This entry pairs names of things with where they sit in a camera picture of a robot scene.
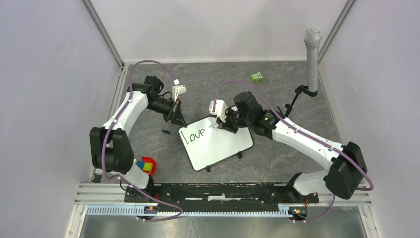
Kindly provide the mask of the white whiteboard black frame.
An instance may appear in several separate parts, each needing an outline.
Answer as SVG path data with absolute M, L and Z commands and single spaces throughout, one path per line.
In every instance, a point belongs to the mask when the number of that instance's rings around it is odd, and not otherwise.
M 194 171 L 207 169 L 254 146 L 248 128 L 240 128 L 236 133 L 220 129 L 213 115 L 179 128 L 178 134 Z

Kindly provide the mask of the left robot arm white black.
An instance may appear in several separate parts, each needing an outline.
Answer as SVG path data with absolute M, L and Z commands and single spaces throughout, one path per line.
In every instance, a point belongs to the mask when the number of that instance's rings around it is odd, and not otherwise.
M 142 111 L 148 109 L 163 116 L 165 122 L 186 126 L 181 113 L 180 94 L 186 87 L 176 84 L 166 99 L 160 93 L 163 82 L 156 76 L 147 76 L 144 83 L 133 83 L 114 115 L 101 127 L 93 127 L 89 133 L 93 167 L 137 187 L 137 196 L 150 202 L 156 189 L 149 185 L 150 175 L 137 164 L 138 159 L 129 141 L 129 133 Z

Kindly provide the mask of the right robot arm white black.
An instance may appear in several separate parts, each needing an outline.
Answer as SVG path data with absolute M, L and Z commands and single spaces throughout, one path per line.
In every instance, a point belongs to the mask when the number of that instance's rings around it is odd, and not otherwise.
M 255 134 L 286 144 L 310 157 L 323 169 L 297 173 L 287 183 L 286 196 L 292 202 L 306 195 L 329 192 L 349 200 L 367 175 L 360 147 L 348 142 L 343 145 L 314 134 L 271 109 L 263 109 L 251 92 L 235 96 L 234 106 L 223 100 L 211 101 L 209 112 L 216 117 L 219 128 L 237 133 L 249 128 Z

